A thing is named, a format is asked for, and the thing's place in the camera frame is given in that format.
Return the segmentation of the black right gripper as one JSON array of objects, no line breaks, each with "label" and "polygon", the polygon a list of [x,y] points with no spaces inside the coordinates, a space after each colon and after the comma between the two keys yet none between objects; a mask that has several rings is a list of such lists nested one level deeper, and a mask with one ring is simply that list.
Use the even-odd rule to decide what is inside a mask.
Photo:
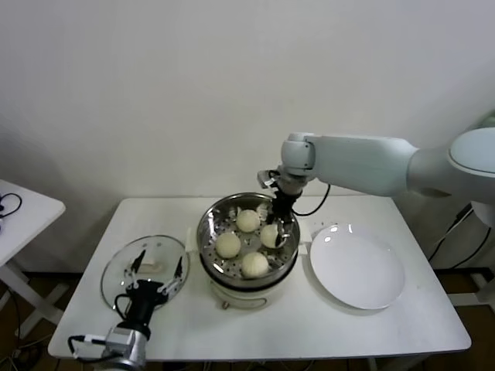
[{"label": "black right gripper", "polygon": [[276,224],[275,247],[283,247],[287,239],[292,235],[292,207],[297,201],[297,195],[289,195],[280,189],[275,190],[275,196],[271,201],[271,211],[266,216],[266,224]]}]

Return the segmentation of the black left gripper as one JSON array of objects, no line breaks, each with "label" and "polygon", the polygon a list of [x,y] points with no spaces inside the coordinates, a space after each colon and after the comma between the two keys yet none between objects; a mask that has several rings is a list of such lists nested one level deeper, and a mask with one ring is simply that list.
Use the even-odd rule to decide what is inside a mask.
[{"label": "black left gripper", "polygon": [[183,257],[179,258],[172,279],[164,285],[158,281],[138,279],[145,253],[146,250],[143,250],[124,270],[124,286],[131,302],[127,310],[127,323],[132,328],[147,327],[155,308],[164,305],[183,285]]}]

